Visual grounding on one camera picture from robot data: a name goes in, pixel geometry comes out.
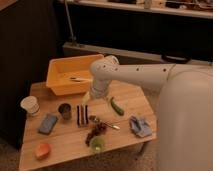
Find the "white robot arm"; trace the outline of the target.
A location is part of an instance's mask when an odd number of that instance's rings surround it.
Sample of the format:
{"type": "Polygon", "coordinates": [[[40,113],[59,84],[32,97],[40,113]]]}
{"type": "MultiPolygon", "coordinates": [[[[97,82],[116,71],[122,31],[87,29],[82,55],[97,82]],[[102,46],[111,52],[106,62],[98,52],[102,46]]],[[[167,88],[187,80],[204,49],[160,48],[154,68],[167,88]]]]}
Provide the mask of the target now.
{"type": "Polygon", "coordinates": [[[112,55],[90,65],[92,99],[118,80],[160,93],[157,171],[213,171],[213,66],[121,65],[112,55]]]}

